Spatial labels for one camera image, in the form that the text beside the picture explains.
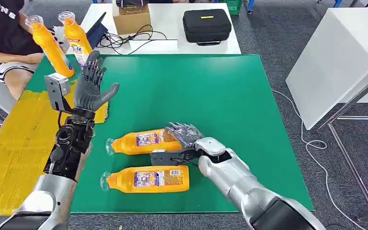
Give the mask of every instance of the floor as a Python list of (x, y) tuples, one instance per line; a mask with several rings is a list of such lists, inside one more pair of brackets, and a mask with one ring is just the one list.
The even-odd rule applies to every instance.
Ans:
[[(259, 54), (273, 89), (290, 96), (285, 79), (299, 57), (321, 17), (333, 0), (256, 0), (252, 15), (245, 6), (232, 21), (242, 53)], [(347, 7), (350, 0), (341, 6)], [(40, 14), (49, 25), (57, 25), (58, 10), (69, 9), (81, 21), (90, 2), (80, 0), (34, 0), (25, 7), (26, 13)], [(300, 141), (300, 120), (285, 98), (275, 94), (284, 125), (287, 129), (302, 175), (315, 207), (315, 216), (328, 230), (358, 229), (346, 220), (331, 204), (325, 187), (325, 174), (314, 163)], [(351, 115), (368, 115), (368, 105), (358, 104)], [(335, 122), (335, 128), (351, 158), (368, 186), (368, 123)], [(311, 150), (314, 157), (329, 171), (329, 187), (336, 204), (348, 216), (357, 219), (368, 212), (368, 205), (353, 175), (347, 168), (331, 132), (306, 131), (305, 139), (322, 139), (328, 144), (325, 150)], [(368, 230), (368, 222), (360, 223)], [(246, 230), (239, 214), (188, 214), (188, 215), (72, 215), (70, 229), (123, 229), (127, 230)]]

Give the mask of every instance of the person's hand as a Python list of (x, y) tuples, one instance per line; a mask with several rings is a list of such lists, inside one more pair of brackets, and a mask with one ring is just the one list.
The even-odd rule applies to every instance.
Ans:
[(22, 56), (21, 62), (26, 64), (39, 64), (43, 58), (42, 53), (35, 53)]
[(106, 68), (100, 68), (103, 61), (99, 51), (94, 50), (78, 76), (75, 83), (74, 105), (76, 108), (95, 112), (118, 92), (119, 84), (113, 83), (109, 89), (101, 93), (100, 85)]
[(174, 136), (183, 149), (192, 148), (198, 139), (204, 138), (204, 135), (194, 125), (178, 122), (170, 122), (169, 125), (164, 129)]

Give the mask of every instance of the black t-shirt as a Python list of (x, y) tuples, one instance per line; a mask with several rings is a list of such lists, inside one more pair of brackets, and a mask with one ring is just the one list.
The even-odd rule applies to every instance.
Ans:
[(0, 0), (0, 52), (28, 55), (43, 52), (30, 33), (19, 25), (24, 0)]

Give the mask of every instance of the black carrying case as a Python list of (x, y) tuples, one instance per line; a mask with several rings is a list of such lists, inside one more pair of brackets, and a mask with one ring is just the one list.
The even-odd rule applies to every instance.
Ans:
[(200, 46), (217, 45), (228, 39), (232, 30), (222, 9), (185, 11), (183, 25), (187, 41)]

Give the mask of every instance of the green mat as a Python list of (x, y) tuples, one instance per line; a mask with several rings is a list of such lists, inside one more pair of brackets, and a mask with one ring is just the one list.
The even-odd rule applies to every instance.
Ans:
[[(93, 149), (77, 185), (71, 212), (232, 212), (234, 205), (190, 168), (190, 189), (169, 194), (102, 191), (104, 171), (150, 165), (149, 155), (109, 156), (108, 138), (162, 128), (169, 121), (194, 124), (232, 148), (267, 188), (313, 209), (280, 113), (258, 55), (103, 56), (102, 88), (119, 82), (105, 123), (95, 126)], [(67, 56), (79, 74), (78, 63)], [(43, 59), (27, 89), (45, 90), (53, 73)]]

